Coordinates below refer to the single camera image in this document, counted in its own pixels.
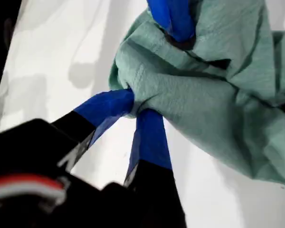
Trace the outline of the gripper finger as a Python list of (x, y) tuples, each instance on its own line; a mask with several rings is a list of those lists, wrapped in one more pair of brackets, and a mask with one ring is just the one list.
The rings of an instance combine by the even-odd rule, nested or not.
[(154, 110), (143, 110), (136, 118), (124, 185), (163, 214), (183, 214), (163, 117)]
[(168, 1), (169, 28), (166, 40), (178, 49), (193, 49), (195, 44), (195, 24), (191, 16), (189, 0)]
[(153, 19), (168, 33), (172, 32), (172, 0), (147, 0)]
[(84, 153), (119, 118), (132, 110), (134, 93), (121, 89), (96, 94), (52, 124), (77, 145), (57, 163), (71, 171)]

